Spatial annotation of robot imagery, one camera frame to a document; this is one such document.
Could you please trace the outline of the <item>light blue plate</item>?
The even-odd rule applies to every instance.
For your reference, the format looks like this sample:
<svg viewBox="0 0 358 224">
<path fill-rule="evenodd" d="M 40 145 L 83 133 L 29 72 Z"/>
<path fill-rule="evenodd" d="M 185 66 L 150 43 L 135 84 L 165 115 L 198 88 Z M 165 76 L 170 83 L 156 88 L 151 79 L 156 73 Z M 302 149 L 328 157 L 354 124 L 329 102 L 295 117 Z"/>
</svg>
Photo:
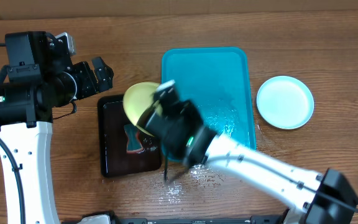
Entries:
<svg viewBox="0 0 358 224">
<path fill-rule="evenodd" d="M 314 112 L 311 90 L 289 76 L 276 76 L 265 81 L 257 92 L 256 105 L 268 124 L 286 130 L 304 126 Z"/>
</svg>

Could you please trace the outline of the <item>green and orange sponge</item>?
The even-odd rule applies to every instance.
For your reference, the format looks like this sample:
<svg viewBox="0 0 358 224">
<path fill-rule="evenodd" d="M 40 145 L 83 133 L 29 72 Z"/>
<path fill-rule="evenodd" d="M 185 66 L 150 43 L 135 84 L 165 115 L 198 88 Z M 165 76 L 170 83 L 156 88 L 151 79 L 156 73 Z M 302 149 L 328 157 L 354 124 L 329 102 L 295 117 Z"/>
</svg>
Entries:
<svg viewBox="0 0 358 224">
<path fill-rule="evenodd" d="M 127 136 L 126 151 L 128 154 L 138 154 L 144 151 L 139 140 L 139 130 L 132 124 L 124 125 L 124 132 Z"/>
</svg>

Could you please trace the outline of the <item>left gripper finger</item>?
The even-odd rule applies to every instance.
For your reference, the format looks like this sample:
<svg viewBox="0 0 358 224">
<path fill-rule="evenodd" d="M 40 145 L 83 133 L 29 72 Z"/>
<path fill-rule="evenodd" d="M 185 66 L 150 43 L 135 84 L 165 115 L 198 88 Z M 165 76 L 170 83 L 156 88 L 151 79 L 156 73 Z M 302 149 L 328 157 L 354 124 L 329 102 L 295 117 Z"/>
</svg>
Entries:
<svg viewBox="0 0 358 224">
<path fill-rule="evenodd" d="M 98 79 L 98 91 L 104 92 L 110 90 L 113 86 L 114 72 L 101 57 L 95 57 L 92 59 L 94 66 L 94 73 Z"/>
<path fill-rule="evenodd" d="M 69 33 L 63 32 L 61 34 L 56 35 L 55 38 L 57 38 L 58 40 L 65 41 L 70 56 L 76 55 L 75 40 Z"/>
</svg>

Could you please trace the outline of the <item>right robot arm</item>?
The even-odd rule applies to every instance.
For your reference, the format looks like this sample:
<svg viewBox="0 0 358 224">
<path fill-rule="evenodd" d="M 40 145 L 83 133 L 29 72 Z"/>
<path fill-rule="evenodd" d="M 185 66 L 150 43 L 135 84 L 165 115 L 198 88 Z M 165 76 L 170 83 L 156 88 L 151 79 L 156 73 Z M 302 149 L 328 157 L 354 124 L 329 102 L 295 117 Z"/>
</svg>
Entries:
<svg viewBox="0 0 358 224">
<path fill-rule="evenodd" d="M 358 196 L 340 172 L 301 169 L 218 135 L 189 101 L 155 102 L 136 112 L 136 125 L 185 167 L 203 164 L 236 175 L 284 203 L 284 223 L 350 223 L 358 211 Z"/>
</svg>

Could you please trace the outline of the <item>yellow-green plate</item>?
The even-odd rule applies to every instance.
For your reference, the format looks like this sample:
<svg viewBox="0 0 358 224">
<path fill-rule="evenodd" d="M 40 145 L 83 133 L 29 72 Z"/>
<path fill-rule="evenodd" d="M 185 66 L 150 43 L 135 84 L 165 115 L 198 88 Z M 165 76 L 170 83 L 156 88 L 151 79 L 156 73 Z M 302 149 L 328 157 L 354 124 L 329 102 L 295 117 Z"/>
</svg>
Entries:
<svg viewBox="0 0 358 224">
<path fill-rule="evenodd" d="M 154 93 L 159 85 L 159 83 L 155 82 L 141 82 L 132 85 L 126 90 L 122 101 L 124 112 L 129 121 L 140 131 L 152 137 L 154 135 L 140 127 L 137 122 L 142 113 L 153 105 Z"/>
</svg>

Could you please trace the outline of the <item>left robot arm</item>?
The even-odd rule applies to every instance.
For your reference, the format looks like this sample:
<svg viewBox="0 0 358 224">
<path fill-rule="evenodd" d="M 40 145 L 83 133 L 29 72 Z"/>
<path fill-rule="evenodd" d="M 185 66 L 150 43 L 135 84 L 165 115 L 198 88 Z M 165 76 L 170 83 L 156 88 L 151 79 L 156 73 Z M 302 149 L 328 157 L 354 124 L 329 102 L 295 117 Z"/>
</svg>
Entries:
<svg viewBox="0 0 358 224">
<path fill-rule="evenodd" d="M 7 34 L 0 70 L 0 158 L 9 223 L 58 223 L 50 146 L 53 109 L 110 90 L 102 58 L 73 63 L 73 37 L 45 31 Z"/>
</svg>

